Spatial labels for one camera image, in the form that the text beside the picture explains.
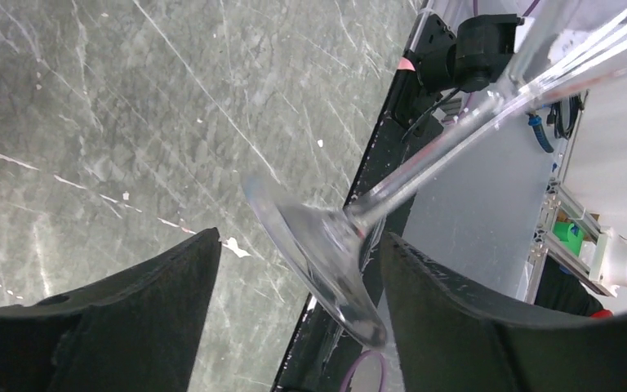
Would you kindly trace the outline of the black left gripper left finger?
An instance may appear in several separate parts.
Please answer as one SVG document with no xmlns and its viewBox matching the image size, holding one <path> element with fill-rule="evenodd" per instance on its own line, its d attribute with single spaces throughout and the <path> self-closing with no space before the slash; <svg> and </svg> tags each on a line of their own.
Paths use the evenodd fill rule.
<svg viewBox="0 0 627 392">
<path fill-rule="evenodd" d="M 30 306 L 0 307 L 0 391 L 185 391 L 220 264 L 205 229 Z"/>
</svg>

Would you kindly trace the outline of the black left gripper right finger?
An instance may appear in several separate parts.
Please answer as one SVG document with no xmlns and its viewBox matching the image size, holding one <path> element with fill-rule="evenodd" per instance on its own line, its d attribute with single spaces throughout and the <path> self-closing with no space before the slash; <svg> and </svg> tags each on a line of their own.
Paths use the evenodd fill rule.
<svg viewBox="0 0 627 392">
<path fill-rule="evenodd" d="M 495 292 L 396 234 L 381 274 L 408 391 L 627 391 L 627 314 L 587 318 Z"/>
</svg>

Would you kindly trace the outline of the clear wine glass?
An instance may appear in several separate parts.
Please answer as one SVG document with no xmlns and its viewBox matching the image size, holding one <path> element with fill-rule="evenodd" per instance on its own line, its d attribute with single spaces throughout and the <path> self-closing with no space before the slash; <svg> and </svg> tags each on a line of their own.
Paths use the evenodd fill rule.
<svg viewBox="0 0 627 392">
<path fill-rule="evenodd" d="M 244 176 L 251 209 L 317 302 L 361 345 L 386 328 L 362 282 L 359 256 L 374 226 L 505 120 L 627 74 L 627 1 L 547 1 L 506 38 L 479 18 L 458 33 L 456 67 L 477 69 L 485 98 L 369 192 L 341 209 L 310 207 L 271 176 Z"/>
</svg>

